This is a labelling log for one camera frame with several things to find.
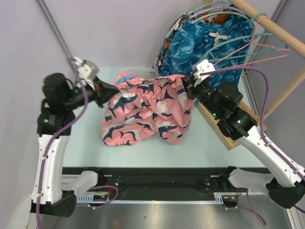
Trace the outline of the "white plastic laundry basket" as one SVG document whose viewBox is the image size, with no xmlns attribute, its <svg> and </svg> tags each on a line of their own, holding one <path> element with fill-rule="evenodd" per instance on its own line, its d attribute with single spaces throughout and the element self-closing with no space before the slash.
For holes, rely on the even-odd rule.
<svg viewBox="0 0 305 229">
<path fill-rule="evenodd" d="M 134 78 L 143 78 L 147 80 L 160 76 L 156 69 L 144 68 L 144 67 L 127 67 L 127 68 L 123 68 L 121 72 L 126 73 Z"/>
</svg>

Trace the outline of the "mint green hanger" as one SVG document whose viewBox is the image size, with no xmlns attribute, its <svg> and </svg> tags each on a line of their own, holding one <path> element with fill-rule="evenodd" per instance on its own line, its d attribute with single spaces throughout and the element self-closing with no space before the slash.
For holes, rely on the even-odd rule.
<svg viewBox="0 0 305 229">
<path fill-rule="evenodd" d="M 194 18 L 198 15 L 201 15 L 206 12 L 216 12 L 217 10 L 232 10 L 233 12 L 238 12 L 241 14 L 245 14 L 242 10 L 234 6 L 231 2 L 229 1 L 221 1 L 221 2 L 210 2 L 206 3 L 202 6 L 199 6 L 190 12 L 187 12 L 186 15 L 189 16 L 190 18 Z"/>
</svg>

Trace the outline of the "white drawstring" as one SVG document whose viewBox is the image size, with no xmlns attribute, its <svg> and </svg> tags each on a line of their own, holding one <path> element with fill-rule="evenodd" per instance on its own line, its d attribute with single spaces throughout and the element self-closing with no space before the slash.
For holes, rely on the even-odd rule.
<svg viewBox="0 0 305 229">
<path fill-rule="evenodd" d="M 219 32 L 216 32 L 216 33 L 210 32 L 209 36 L 214 37 L 214 43 L 213 43 L 214 47 L 217 46 L 219 40 L 227 40 L 228 39 L 228 36 L 220 35 Z"/>
</svg>

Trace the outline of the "wooden rack base frame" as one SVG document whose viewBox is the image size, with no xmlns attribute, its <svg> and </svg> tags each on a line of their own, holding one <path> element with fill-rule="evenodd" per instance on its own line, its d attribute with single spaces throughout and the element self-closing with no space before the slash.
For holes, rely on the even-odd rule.
<svg viewBox="0 0 305 229">
<path fill-rule="evenodd" d="M 228 150 L 239 146 L 239 138 L 250 136 L 252 127 L 260 126 L 261 118 L 244 103 L 240 101 L 237 107 L 217 107 L 212 101 L 205 107 L 199 103 L 196 107 L 216 132 Z"/>
</svg>

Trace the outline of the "aluminium corner post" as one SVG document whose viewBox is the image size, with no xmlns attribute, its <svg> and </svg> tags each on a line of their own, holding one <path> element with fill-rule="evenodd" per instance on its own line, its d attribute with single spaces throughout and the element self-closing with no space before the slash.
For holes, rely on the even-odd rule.
<svg viewBox="0 0 305 229">
<path fill-rule="evenodd" d="M 55 37 L 55 40 L 57 41 L 59 47 L 61 48 L 64 56 L 67 59 L 67 63 L 69 64 L 71 70 L 76 73 L 76 66 L 72 63 L 73 55 L 55 21 L 53 18 L 46 2 L 44 0 L 35 0 L 36 4 L 38 5 L 47 25 L 49 26 L 53 36 Z"/>
</svg>

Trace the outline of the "purple hanger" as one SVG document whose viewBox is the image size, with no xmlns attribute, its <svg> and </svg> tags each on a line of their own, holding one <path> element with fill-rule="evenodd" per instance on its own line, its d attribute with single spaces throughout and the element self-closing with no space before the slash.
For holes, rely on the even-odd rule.
<svg viewBox="0 0 305 229">
<path fill-rule="evenodd" d="M 236 15 L 243 17 L 246 20 L 250 19 L 242 10 L 231 5 L 224 7 L 210 7 L 197 13 L 188 13 L 187 15 L 194 21 L 203 21 L 205 19 L 212 21 L 219 15 Z"/>
</svg>

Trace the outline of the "blue shark print shorts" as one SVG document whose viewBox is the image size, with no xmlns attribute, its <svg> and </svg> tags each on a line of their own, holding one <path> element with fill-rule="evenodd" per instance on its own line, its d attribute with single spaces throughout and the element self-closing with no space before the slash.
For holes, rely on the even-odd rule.
<svg viewBox="0 0 305 229">
<path fill-rule="evenodd" d="M 221 44 L 230 39 L 251 35 L 252 31 L 253 29 L 250 27 L 249 22 L 240 16 L 231 15 L 230 20 L 221 25 L 202 21 L 192 23 L 191 20 L 188 20 L 171 41 L 159 75 L 191 75 L 193 66 L 202 60 L 203 55 L 209 49 L 214 47 L 214 37 L 209 36 L 210 32 L 219 32 L 220 35 L 228 36 L 227 40 L 218 41 L 218 44 Z M 243 40 L 238 40 L 224 45 L 218 50 L 213 50 L 212 53 L 217 59 L 222 58 L 227 55 L 227 51 L 229 53 L 233 52 L 245 44 L 246 42 Z M 247 54 L 248 50 L 249 48 L 246 48 L 235 55 Z M 246 58 L 224 60 L 217 64 L 215 68 L 232 67 L 243 64 L 245 60 Z"/>
</svg>

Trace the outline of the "pink shark print shorts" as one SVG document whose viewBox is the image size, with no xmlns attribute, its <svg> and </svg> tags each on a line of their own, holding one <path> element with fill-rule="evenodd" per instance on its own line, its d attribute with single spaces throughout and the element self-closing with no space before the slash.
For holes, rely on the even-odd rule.
<svg viewBox="0 0 305 229">
<path fill-rule="evenodd" d="M 108 102 L 102 121 L 102 140 L 107 146 L 132 146 L 158 134 L 172 145 L 188 131 L 195 101 L 187 96 L 183 75 L 154 79 L 133 78 L 122 84 Z"/>
</svg>

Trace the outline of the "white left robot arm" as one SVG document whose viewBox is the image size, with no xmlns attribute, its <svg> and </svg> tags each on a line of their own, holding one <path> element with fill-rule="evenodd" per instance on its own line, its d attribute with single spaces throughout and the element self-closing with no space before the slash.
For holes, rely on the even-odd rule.
<svg viewBox="0 0 305 229">
<path fill-rule="evenodd" d="M 105 186 L 102 169 L 84 169 L 65 187 L 61 186 L 61 175 L 66 147 L 72 125 L 84 111 L 75 116 L 74 110 L 86 109 L 94 101 L 99 107 L 108 102 L 119 90 L 98 77 L 93 85 L 81 83 L 79 89 L 70 88 L 62 73 L 53 73 L 44 79 L 41 114 L 37 119 L 39 160 L 35 185 L 31 196 L 31 212 L 37 215 L 70 217 L 80 198 L 90 188 L 99 191 Z"/>
</svg>

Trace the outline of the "teal hanger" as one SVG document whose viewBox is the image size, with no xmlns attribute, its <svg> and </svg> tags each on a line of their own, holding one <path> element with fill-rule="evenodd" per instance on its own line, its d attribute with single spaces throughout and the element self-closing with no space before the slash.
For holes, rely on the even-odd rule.
<svg viewBox="0 0 305 229">
<path fill-rule="evenodd" d="M 248 38 L 248 39 L 243 40 L 243 41 L 246 42 L 246 44 L 247 44 L 249 40 L 250 40 L 250 39 Z M 204 60 L 204 59 L 207 59 L 209 62 L 211 62 L 211 63 L 213 64 L 215 61 L 213 60 L 213 57 L 211 56 L 211 55 L 213 55 L 212 51 L 211 51 L 210 53 L 205 53 L 205 54 L 203 55 L 202 59 L 203 59 L 203 60 Z"/>
</svg>

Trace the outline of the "wooden hanging rod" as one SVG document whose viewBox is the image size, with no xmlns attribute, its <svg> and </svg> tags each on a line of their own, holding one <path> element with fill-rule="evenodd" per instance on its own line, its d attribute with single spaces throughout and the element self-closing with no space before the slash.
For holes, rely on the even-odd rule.
<svg viewBox="0 0 305 229">
<path fill-rule="evenodd" d="M 244 0 L 230 0 L 230 2 L 251 18 L 259 14 L 257 9 Z M 296 37 L 288 33 L 270 19 L 262 19 L 259 24 L 293 51 L 295 51 L 298 55 L 305 58 L 305 44 Z"/>
</svg>

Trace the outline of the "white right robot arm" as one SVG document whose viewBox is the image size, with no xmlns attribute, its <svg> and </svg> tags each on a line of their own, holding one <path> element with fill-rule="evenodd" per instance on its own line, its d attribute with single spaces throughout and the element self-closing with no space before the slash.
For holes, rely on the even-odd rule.
<svg viewBox="0 0 305 229">
<path fill-rule="evenodd" d="M 222 82 L 217 90 L 206 78 L 195 85 L 193 78 L 183 80 L 190 99 L 197 99 L 217 120 L 223 136 L 248 149 L 265 167 L 268 174 L 246 171 L 229 166 L 220 175 L 220 187 L 224 191 L 246 188 L 267 194 L 283 208 L 292 208 L 305 195 L 305 169 L 292 162 L 260 130 L 257 122 L 238 105 L 243 95 L 231 82 Z"/>
</svg>

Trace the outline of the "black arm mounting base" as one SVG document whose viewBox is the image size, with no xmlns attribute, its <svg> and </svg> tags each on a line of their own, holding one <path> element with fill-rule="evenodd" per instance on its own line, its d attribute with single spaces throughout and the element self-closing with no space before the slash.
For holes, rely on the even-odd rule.
<svg viewBox="0 0 305 229">
<path fill-rule="evenodd" d="M 111 203 L 237 203 L 246 189 L 222 180 L 227 169 L 94 167 L 96 190 L 77 199 L 79 205 L 97 208 Z"/>
</svg>

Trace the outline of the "light blue garment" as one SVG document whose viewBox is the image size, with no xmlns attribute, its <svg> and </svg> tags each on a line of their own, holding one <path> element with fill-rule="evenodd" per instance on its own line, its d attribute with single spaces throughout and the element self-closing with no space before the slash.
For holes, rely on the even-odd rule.
<svg viewBox="0 0 305 229">
<path fill-rule="evenodd" d="M 126 82 L 130 79 L 133 79 L 133 77 L 132 76 L 123 76 L 120 79 L 118 79 L 117 84 L 122 84 L 123 82 Z"/>
</svg>

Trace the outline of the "pink wire hanger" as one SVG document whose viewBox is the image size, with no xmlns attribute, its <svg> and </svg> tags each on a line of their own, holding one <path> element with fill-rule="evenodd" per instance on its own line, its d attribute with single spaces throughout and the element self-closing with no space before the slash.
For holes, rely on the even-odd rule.
<svg viewBox="0 0 305 229">
<path fill-rule="evenodd" d="M 239 65 L 236 65 L 236 66 L 246 66 L 246 65 L 250 65 L 250 64 L 253 64 L 253 63 L 257 63 L 257 62 L 264 62 L 264 61 L 268 61 L 268 60 L 273 60 L 273 59 L 278 59 L 278 58 L 283 58 L 283 57 L 286 57 L 287 55 L 290 54 L 291 50 L 288 49 L 288 46 L 285 45 L 284 48 L 282 48 L 282 46 L 272 46 L 272 45 L 266 45 L 266 44 L 262 44 L 262 43 L 257 43 L 255 40 L 258 38 L 258 37 L 264 37 L 264 36 L 273 36 L 273 34 L 271 33 L 267 33 L 267 32 L 264 32 L 264 33 L 257 33 L 255 34 L 255 31 L 256 31 L 256 27 L 259 25 L 259 22 L 262 20 L 262 19 L 268 19 L 269 17 L 267 16 L 266 13 L 258 13 L 256 14 L 255 16 L 253 16 L 250 20 L 249 20 L 249 25 L 251 28 L 253 28 L 253 31 L 252 31 L 252 34 L 251 35 L 248 35 L 248 36 L 242 36 L 242 37 L 238 37 L 238 38 L 234 38 L 234 39 L 231 39 L 231 40 L 228 40 L 228 41 L 225 41 L 219 45 L 216 45 L 215 47 L 211 48 L 209 51 L 207 51 L 206 53 L 210 53 L 212 50 L 216 49 L 216 48 L 219 48 L 227 43 L 230 43 L 230 42 L 235 42 L 237 40 L 246 40 L 246 39 L 250 39 L 248 41 L 248 43 L 244 46 L 242 46 L 241 48 L 235 50 L 234 52 L 226 55 L 225 57 L 221 58 L 221 59 L 215 59 L 213 55 L 211 55 L 213 57 L 213 60 L 215 61 L 213 63 L 214 66 L 216 66 L 217 64 L 219 64 L 220 62 L 224 61 L 224 60 L 231 60 L 231 59 L 240 59 L 240 58 L 248 58 L 248 56 L 250 56 L 250 60 L 252 59 L 252 56 L 255 56 L 255 55 L 258 55 L 258 54 L 262 54 L 264 52 L 271 52 L 271 51 L 285 51 L 286 54 L 284 55 L 279 55 L 279 56 L 275 56 L 275 57 L 272 57 L 272 58 L 267 58 L 267 59 L 262 59 L 262 60 L 258 60 L 258 61 L 254 61 L 254 62 L 244 62 L 243 64 L 239 64 Z M 244 55 L 235 55 L 236 53 L 238 52 L 241 52 L 242 50 L 250 47 L 250 46 L 254 46 L 256 49 L 259 50 L 258 46 L 261 46 L 261 47 L 267 47 L 268 49 L 266 50 L 263 50 L 263 51 L 259 51 L 259 52 L 252 52 L 252 53 L 247 53 L 247 54 L 244 54 Z"/>
</svg>

